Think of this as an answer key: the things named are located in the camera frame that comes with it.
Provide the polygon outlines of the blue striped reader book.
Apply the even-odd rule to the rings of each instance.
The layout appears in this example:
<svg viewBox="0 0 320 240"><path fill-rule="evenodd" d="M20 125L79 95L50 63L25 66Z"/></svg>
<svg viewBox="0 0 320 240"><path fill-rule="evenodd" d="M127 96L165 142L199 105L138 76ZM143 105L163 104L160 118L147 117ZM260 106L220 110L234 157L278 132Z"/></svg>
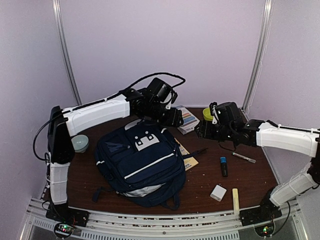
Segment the blue striped reader book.
<svg viewBox="0 0 320 240"><path fill-rule="evenodd" d="M178 110L181 110L182 118L183 118L183 125L181 125L177 129L183 135L193 132L195 130L195 127L200 122L200 120L184 106L180 105L180 106L177 106L176 108Z"/></svg>

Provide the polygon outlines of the yellow pink spine paperback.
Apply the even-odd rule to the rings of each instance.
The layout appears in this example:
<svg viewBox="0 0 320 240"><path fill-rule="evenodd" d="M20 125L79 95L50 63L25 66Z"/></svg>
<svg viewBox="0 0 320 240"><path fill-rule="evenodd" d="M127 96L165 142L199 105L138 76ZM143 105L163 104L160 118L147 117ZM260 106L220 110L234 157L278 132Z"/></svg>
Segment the yellow pink spine paperback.
<svg viewBox="0 0 320 240"><path fill-rule="evenodd" d="M177 139L175 139L175 141L177 142L179 151L183 157L185 170L188 171L198 165L199 162L195 158L195 156L198 154L198 150L190 153Z"/></svg>

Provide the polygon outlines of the navy blue student backpack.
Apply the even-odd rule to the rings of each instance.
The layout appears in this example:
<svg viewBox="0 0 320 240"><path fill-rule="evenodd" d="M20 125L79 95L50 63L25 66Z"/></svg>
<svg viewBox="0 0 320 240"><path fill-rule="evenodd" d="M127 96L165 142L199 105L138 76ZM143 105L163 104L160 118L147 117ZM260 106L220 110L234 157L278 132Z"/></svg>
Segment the navy blue student backpack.
<svg viewBox="0 0 320 240"><path fill-rule="evenodd" d="M166 127L134 120L102 136L94 159L119 195L145 208L179 208L186 170L179 145Z"/></svg>

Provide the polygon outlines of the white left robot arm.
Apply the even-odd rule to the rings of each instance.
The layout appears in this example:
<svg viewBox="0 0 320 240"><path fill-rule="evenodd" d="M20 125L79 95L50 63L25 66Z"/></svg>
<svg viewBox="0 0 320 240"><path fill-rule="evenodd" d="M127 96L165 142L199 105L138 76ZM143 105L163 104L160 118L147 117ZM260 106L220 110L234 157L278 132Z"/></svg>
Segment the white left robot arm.
<svg viewBox="0 0 320 240"><path fill-rule="evenodd" d="M173 107L178 94L174 86L158 78L160 72L143 76L117 93L62 109L51 109L49 120L41 126L47 131L47 152L35 155L47 164L50 187L47 212L67 222L77 214L69 208L67 195L68 170L75 157L72 137L91 127L129 116L148 117L166 127L183 125L181 110Z"/></svg>

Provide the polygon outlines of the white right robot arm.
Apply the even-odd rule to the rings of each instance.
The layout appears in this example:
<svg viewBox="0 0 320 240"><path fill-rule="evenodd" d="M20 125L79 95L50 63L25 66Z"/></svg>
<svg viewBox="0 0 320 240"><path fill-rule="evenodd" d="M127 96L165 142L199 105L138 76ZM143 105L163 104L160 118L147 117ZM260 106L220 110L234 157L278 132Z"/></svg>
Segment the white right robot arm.
<svg viewBox="0 0 320 240"><path fill-rule="evenodd" d="M199 138L231 141L234 147L275 148L310 157L310 162L289 180L269 190L256 210L259 220L268 220L281 205L320 185L320 131L276 124L271 120L244 121L235 102L209 105L211 121L195 127Z"/></svg>

